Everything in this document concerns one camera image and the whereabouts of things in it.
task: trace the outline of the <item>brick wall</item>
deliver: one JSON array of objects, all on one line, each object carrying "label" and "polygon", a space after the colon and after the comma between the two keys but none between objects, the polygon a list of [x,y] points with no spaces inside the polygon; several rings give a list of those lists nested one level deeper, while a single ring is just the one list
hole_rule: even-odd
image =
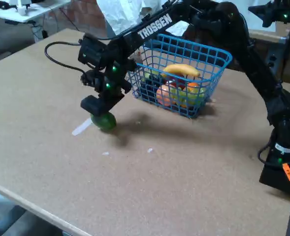
[{"label": "brick wall", "polygon": [[[62,10],[79,28],[105,30],[105,19],[96,0],[72,0]],[[56,10],[55,14],[59,22],[68,24],[61,11]]]}]

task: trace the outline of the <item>orange label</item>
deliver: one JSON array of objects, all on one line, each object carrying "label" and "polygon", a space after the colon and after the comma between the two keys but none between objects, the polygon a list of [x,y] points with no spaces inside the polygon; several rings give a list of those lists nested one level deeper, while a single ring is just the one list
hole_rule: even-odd
[{"label": "orange label", "polygon": [[289,165],[287,163],[284,163],[283,164],[283,169],[284,169],[284,171],[285,171],[285,173],[287,175],[287,178],[290,181],[290,167],[289,167]]}]

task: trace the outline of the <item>white label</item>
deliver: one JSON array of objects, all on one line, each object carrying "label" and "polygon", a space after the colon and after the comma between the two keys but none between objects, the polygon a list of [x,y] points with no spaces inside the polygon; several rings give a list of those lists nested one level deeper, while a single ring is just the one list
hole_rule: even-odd
[{"label": "white label", "polygon": [[161,16],[155,22],[152,22],[149,26],[146,26],[145,28],[141,29],[138,32],[138,34],[141,36],[142,39],[145,39],[149,37],[150,35],[152,35],[154,32],[157,32],[163,27],[169,25],[170,23],[172,23],[172,19],[167,13],[164,16]]},{"label": "white label", "polygon": [[284,153],[290,153],[290,149],[289,148],[282,147],[279,144],[275,144],[275,148],[277,150],[279,150],[279,151],[284,152]]}]

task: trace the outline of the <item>table edge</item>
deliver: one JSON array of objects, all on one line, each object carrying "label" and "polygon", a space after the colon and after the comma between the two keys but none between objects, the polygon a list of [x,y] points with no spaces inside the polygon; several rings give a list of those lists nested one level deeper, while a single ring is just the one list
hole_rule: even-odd
[{"label": "table edge", "polygon": [[60,219],[59,217],[49,213],[48,211],[29,202],[28,200],[22,198],[21,196],[9,191],[8,189],[2,186],[0,186],[0,194],[12,200],[14,203],[26,209],[27,211],[33,213],[34,215],[42,218],[43,220],[51,223],[52,225],[60,228],[61,230],[64,230],[65,232],[71,234],[72,236],[91,236],[90,234],[67,223],[66,221]]}]

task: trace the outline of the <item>white tape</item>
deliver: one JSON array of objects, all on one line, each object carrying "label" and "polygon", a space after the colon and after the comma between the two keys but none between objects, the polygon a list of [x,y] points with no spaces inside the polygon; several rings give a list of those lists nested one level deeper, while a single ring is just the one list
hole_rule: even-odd
[{"label": "white tape", "polygon": [[275,148],[277,150],[279,150],[279,151],[284,152],[284,153],[290,153],[290,149],[289,148],[282,147],[279,144],[275,144]]},{"label": "white tape", "polygon": [[80,126],[75,128],[75,130],[72,132],[73,136],[77,136],[78,134],[81,134],[91,124],[93,124],[91,118],[86,119],[85,122],[83,122]]}]

